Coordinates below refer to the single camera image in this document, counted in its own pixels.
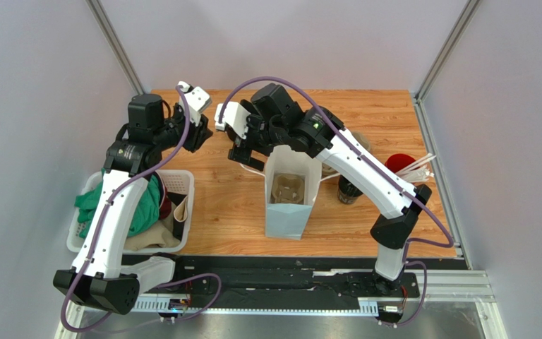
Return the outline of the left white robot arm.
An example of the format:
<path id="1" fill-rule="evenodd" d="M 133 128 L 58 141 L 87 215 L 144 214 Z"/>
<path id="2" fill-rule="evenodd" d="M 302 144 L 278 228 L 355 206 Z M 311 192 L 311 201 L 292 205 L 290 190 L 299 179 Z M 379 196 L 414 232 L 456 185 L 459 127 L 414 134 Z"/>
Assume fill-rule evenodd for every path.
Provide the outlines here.
<path id="1" fill-rule="evenodd" d="M 139 295 L 171 281 L 175 262 L 169 256 L 121 267 L 124 244 L 138 202 L 151 176 L 172 149 L 198 150 L 212 136 L 204 111 L 212 99 L 202 88 L 180 90 L 169 106 L 160 95 L 136 95 L 128 104 L 128 123 L 107 149 L 102 190 L 83 248 L 71 268 L 58 270 L 53 285 L 64 302 L 127 314 Z"/>

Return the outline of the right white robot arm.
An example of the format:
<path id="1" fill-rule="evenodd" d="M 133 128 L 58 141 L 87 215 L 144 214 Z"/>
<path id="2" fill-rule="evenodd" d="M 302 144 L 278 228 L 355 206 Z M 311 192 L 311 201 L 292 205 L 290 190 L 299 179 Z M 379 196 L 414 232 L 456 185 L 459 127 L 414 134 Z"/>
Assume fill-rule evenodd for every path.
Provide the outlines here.
<path id="1" fill-rule="evenodd" d="M 271 157 L 286 146 L 336 170 L 368 197 L 380 212 L 370 234 L 378 245 L 374 267 L 376 284 L 395 289 L 402 280 L 410 235 L 427 209 L 432 191 L 398 177 L 374 158 L 331 111 L 311 101 L 303 110 L 273 78 L 249 100 L 235 102 L 233 90 L 215 112 L 215 128 L 232 133 L 228 158 L 263 171 L 267 164 L 254 152 Z"/>

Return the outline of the white paper bag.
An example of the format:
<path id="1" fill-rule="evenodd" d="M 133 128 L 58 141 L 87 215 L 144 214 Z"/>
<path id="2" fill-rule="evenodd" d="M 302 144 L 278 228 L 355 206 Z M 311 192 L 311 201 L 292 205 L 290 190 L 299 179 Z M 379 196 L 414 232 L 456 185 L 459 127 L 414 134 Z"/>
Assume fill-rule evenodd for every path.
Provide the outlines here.
<path id="1" fill-rule="evenodd" d="M 322 162 L 287 145 L 274 148 L 262 172 L 264 178 L 265 236 L 300 240 L 318 196 L 320 183 L 336 177 L 322 176 Z"/>

